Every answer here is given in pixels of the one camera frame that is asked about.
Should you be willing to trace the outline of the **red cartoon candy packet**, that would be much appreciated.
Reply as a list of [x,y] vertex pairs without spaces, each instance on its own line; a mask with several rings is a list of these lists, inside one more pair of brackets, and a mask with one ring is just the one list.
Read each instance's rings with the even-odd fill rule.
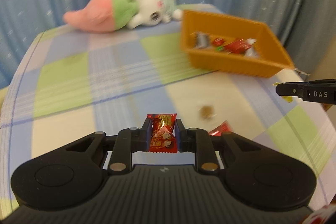
[[177,153],[174,126],[177,114],[147,114],[152,121],[149,152]]

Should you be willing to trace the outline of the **grey lace-trimmed curtain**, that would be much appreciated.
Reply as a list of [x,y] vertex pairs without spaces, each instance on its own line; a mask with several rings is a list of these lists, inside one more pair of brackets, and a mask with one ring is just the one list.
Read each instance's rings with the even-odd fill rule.
[[297,72],[311,76],[335,42],[335,0],[302,0],[285,48]]

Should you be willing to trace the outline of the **red foil candy packet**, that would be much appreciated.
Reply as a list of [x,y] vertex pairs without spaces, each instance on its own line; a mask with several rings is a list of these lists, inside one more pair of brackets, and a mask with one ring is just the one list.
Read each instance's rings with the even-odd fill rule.
[[221,134],[226,134],[231,132],[232,129],[227,121],[224,121],[219,126],[214,128],[213,130],[209,131],[210,136],[221,136]]

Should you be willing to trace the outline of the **orange plastic tray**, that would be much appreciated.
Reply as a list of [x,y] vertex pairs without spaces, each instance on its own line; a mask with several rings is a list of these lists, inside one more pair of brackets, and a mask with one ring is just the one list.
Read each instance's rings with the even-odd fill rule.
[[270,78],[294,63],[262,22],[214,12],[186,10],[181,48],[193,67]]

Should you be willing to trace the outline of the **clear black-printed snack packet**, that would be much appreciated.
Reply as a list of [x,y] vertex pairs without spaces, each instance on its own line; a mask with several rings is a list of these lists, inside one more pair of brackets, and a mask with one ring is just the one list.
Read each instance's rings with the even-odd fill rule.
[[195,46],[196,49],[209,48],[211,45],[210,36],[203,32],[197,32],[195,34]]

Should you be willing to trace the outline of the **bunny carrot plush toy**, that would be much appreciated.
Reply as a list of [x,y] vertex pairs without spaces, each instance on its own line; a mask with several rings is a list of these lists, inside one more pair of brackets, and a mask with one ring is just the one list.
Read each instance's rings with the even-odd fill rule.
[[107,33],[180,21],[182,17],[177,0],[90,0],[80,10],[67,11],[63,21],[81,31]]

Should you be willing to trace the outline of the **yellow candy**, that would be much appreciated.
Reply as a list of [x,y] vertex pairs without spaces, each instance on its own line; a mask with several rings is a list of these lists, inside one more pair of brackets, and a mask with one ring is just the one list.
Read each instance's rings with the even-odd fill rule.
[[[272,85],[273,86],[277,86],[279,85],[280,83],[273,83]],[[281,96],[283,100],[285,100],[286,102],[288,103],[291,103],[293,101],[293,97],[291,96]]]

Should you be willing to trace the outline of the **checkered tablecloth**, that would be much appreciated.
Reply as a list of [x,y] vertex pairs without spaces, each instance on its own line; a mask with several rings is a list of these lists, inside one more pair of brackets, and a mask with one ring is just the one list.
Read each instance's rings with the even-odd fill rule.
[[[140,127],[147,114],[175,113],[186,127],[233,132],[314,170],[310,206],[335,196],[335,129],[317,103],[286,102],[273,83],[299,81],[284,69],[268,79],[191,67],[180,24],[87,34],[61,26],[38,34],[1,108],[1,217],[17,208],[10,178],[23,162],[95,131]],[[199,116],[214,107],[213,119]]]

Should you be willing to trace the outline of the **clear green candy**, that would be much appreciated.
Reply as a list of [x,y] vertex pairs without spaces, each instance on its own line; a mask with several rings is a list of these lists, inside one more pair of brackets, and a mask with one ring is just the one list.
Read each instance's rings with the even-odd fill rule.
[[254,44],[256,43],[256,39],[246,39],[245,42],[249,45],[249,48],[244,53],[245,57],[253,57],[253,58],[259,58],[259,54],[256,51]]

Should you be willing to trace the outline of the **clear brown candy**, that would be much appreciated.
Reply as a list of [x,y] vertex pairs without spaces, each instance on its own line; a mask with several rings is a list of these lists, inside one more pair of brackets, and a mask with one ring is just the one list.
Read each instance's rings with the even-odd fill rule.
[[211,105],[203,105],[199,110],[199,116],[204,120],[213,119],[215,116],[214,107]]

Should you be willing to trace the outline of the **large red snack packet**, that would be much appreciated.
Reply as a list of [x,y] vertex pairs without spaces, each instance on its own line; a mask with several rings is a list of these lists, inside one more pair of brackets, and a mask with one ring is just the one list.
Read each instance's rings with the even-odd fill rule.
[[229,53],[244,55],[246,50],[249,48],[249,45],[244,39],[236,39],[233,42],[226,44],[224,48]]

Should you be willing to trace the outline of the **small red twisted candy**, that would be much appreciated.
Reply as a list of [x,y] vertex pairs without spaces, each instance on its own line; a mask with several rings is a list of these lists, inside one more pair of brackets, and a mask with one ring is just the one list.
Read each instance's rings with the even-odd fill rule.
[[211,45],[217,48],[217,47],[223,46],[225,42],[226,42],[226,39],[224,38],[214,38],[211,42]]

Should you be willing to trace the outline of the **green brown candy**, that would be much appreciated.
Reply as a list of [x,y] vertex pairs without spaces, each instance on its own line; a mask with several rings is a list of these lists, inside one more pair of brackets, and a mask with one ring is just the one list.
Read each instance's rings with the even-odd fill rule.
[[215,50],[217,52],[225,52],[226,51],[224,47],[216,47]]

